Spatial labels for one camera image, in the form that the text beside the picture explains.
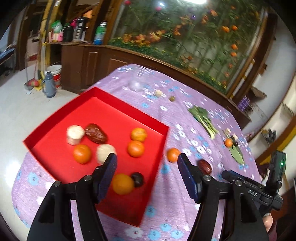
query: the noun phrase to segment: gray thermos flask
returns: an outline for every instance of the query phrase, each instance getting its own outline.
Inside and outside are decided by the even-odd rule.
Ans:
[[[45,75],[45,79],[42,81],[42,92],[46,95],[47,98],[52,98],[55,96],[56,88],[52,73],[50,71]]]

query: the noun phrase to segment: black round fruit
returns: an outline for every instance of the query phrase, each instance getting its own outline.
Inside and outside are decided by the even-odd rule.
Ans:
[[[134,172],[134,173],[131,174],[130,177],[133,179],[136,188],[143,186],[144,177],[143,177],[143,175],[141,173]]]

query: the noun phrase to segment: brown wooden cabinet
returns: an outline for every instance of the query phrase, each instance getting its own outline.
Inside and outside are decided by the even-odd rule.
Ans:
[[[126,64],[139,64],[157,70],[198,90],[229,110],[240,128],[250,122],[250,118],[232,100],[200,79],[158,59],[110,45],[62,44],[62,88],[79,94]]]

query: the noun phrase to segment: human hand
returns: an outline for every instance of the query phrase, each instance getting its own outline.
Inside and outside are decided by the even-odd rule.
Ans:
[[[274,219],[272,218],[271,214],[262,218],[264,226],[266,228],[266,232],[268,232],[272,226]]]

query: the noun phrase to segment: white tile floor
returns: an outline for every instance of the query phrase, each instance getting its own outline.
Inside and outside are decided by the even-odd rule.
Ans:
[[[33,77],[34,63],[28,67],[29,79]],[[16,174],[27,149],[22,141],[42,121],[77,95],[58,90],[53,98],[42,91],[26,94],[25,70],[11,73],[0,80],[0,212],[20,241],[27,239],[28,231],[16,215],[11,200],[11,190]]]

